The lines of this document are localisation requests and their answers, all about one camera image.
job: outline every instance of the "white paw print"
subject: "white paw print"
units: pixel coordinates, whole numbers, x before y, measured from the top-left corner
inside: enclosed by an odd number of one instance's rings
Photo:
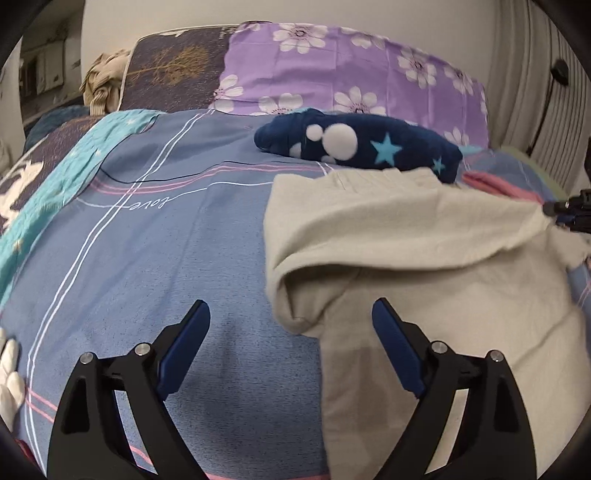
[[[326,155],[321,160],[327,163],[335,163],[336,160],[351,160],[357,153],[357,134],[346,124],[333,124],[326,130],[317,124],[308,125],[306,138],[313,142],[322,141]],[[300,153],[301,144],[291,147],[290,154],[292,150],[294,153]]]

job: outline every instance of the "purple floral pillow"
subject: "purple floral pillow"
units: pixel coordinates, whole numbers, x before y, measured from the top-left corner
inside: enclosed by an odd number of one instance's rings
[[[388,115],[457,145],[488,146],[482,84],[437,57],[351,28],[241,25],[212,108],[281,115],[305,107]]]

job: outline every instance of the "beige clothing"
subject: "beige clothing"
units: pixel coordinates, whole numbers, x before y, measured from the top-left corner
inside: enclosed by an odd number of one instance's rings
[[[290,332],[319,338],[322,428],[333,480],[370,480],[417,403],[372,327],[386,297],[456,352],[501,350],[528,411],[542,473],[591,403],[582,313],[566,268],[588,253],[539,205],[460,190],[430,170],[275,178],[265,214],[267,295]],[[431,463],[447,462],[458,393]]]
[[[129,50],[119,50],[112,55],[103,53],[91,65],[80,91],[91,115],[115,112],[119,107],[119,92]]]

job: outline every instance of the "dark patterned pillow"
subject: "dark patterned pillow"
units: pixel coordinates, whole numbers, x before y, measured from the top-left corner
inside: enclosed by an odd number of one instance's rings
[[[0,235],[8,229],[39,185],[101,118],[86,116],[71,120],[21,157],[0,184]]]
[[[125,73],[119,110],[207,108],[236,27],[184,28],[139,39]]]

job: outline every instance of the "gold tree print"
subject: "gold tree print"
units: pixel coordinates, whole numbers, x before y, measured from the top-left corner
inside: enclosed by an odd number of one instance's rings
[[[170,60],[167,60],[171,48],[160,50],[154,56],[153,66],[128,72],[128,79],[134,82],[142,73],[154,72],[152,84],[176,85],[184,79],[199,76],[209,64],[209,54],[203,47],[186,47]]]

